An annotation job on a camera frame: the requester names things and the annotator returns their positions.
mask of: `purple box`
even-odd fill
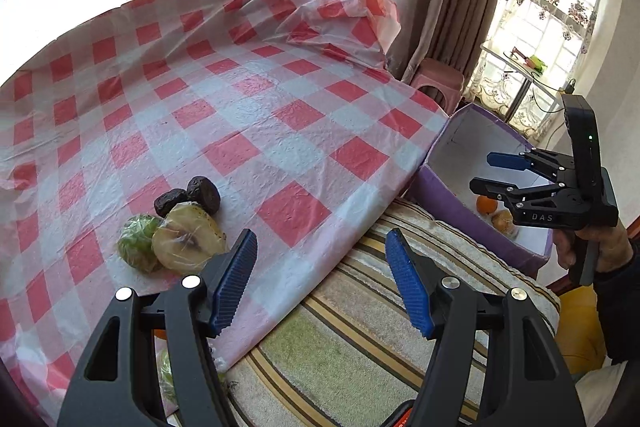
[[[530,171],[492,167],[490,152],[517,154],[531,145],[495,115],[469,104],[449,118],[418,169],[406,197],[440,221],[456,227],[505,263],[535,277],[549,260],[551,230],[519,227],[518,235],[507,238],[476,211],[477,196],[469,190],[474,177],[500,180],[520,188],[548,184]],[[498,209],[504,208],[498,202]]]

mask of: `plastic stool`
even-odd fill
[[[462,98],[464,83],[465,77],[458,70],[432,58],[425,58],[415,72],[411,86],[415,89],[435,87],[444,97],[444,112],[453,114]]]

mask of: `striped rug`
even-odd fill
[[[555,295],[459,230],[396,199],[333,272],[226,374],[244,427],[379,427],[417,395],[433,342],[415,330],[385,261],[398,227],[418,253],[475,289],[523,287],[555,332]],[[462,423],[478,415],[488,336],[476,334]]]

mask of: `yellow object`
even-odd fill
[[[199,273],[216,254],[226,252],[226,236],[197,203],[178,203],[154,232],[151,244],[165,268]]]
[[[491,217],[491,224],[495,230],[503,233],[510,239],[514,239],[518,233],[518,227],[513,224],[513,216],[511,216],[511,213],[506,208],[500,212],[496,212]]]
[[[476,209],[480,214],[493,214],[498,210],[498,202],[487,198],[486,196],[478,196],[476,200]]]
[[[581,286],[560,297],[556,343],[572,375],[602,367],[607,349],[593,287]]]

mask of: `metal screw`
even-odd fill
[[[445,277],[442,280],[442,285],[445,288],[448,288],[449,290],[455,290],[456,288],[460,287],[460,281],[458,279],[456,279],[455,277]]]
[[[511,290],[511,297],[516,299],[516,301],[524,301],[527,298],[527,292],[522,288],[514,288]]]
[[[195,288],[198,284],[200,284],[200,277],[197,275],[188,275],[182,279],[182,286],[185,288]]]
[[[126,301],[132,295],[133,295],[133,290],[131,288],[127,288],[126,286],[116,291],[116,299],[118,301]]]

